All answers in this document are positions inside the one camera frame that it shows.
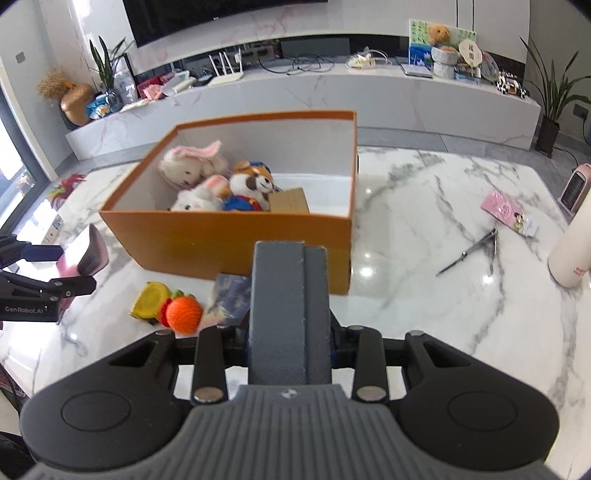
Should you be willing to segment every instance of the tongs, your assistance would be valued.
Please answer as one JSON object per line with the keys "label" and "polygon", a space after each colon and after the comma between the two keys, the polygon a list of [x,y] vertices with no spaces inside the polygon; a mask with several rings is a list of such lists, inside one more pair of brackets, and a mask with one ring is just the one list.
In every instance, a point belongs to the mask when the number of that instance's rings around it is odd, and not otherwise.
{"label": "tongs", "polygon": [[490,273],[490,275],[492,276],[492,274],[495,271],[494,261],[495,261],[495,257],[496,257],[496,237],[497,237],[497,231],[496,231],[496,228],[493,228],[484,237],[482,237],[480,240],[478,240],[474,245],[472,245],[467,250],[464,250],[462,252],[462,254],[460,255],[460,257],[455,262],[446,266],[443,270],[439,271],[435,276],[438,277],[443,272],[446,272],[447,270],[452,268],[454,265],[458,264],[459,262],[463,262],[465,260],[465,258],[468,255],[470,255],[472,252],[475,252],[476,250],[478,250],[482,247],[487,247],[488,243],[492,243],[492,249],[489,249],[490,259],[491,259],[491,266],[490,266],[491,273]]}

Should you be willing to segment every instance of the marble tv stand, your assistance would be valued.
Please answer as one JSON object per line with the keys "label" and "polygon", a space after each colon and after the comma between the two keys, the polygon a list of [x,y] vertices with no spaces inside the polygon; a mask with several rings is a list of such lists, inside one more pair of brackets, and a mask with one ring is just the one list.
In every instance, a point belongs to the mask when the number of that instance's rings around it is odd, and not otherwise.
{"label": "marble tv stand", "polygon": [[407,77],[398,66],[286,76],[262,69],[242,80],[187,90],[116,113],[66,135],[79,160],[152,144],[175,125],[207,118],[296,110],[355,110],[358,126],[456,135],[529,150],[540,115],[532,99],[494,86]]}

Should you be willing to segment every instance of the space heater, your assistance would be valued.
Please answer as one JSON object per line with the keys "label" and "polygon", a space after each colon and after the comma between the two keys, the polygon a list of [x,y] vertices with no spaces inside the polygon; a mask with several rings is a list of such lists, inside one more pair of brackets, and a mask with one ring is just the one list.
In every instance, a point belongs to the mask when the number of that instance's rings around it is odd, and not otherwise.
{"label": "space heater", "polygon": [[571,175],[558,201],[571,214],[577,213],[591,188],[591,165],[579,165]]}

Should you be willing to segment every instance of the metal screw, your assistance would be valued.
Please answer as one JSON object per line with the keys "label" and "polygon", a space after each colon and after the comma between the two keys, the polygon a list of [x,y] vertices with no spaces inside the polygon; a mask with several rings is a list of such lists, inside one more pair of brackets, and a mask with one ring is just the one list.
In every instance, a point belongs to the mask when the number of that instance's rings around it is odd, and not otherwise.
{"label": "metal screw", "polygon": [[223,391],[217,387],[202,387],[195,391],[193,398],[199,403],[217,403],[223,398]]}
{"label": "metal screw", "polygon": [[386,397],[386,391],[382,387],[368,385],[357,390],[357,396],[366,402],[382,401]]}

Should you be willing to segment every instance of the cardboard box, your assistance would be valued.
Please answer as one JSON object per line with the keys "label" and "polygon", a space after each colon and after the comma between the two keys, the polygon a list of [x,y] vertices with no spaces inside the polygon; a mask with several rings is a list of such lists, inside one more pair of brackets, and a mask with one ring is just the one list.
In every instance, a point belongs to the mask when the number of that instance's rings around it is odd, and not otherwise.
{"label": "cardboard box", "polygon": [[269,204],[272,212],[310,213],[302,187],[271,193],[269,195]]}
{"label": "cardboard box", "polygon": [[[283,190],[303,187],[310,213],[169,212],[177,192],[158,172],[179,145],[222,141],[235,163],[263,161]],[[100,212],[147,270],[215,280],[248,275],[256,241],[303,241],[327,249],[331,293],[350,281],[357,178],[354,112],[262,113],[177,125],[115,190]]]}

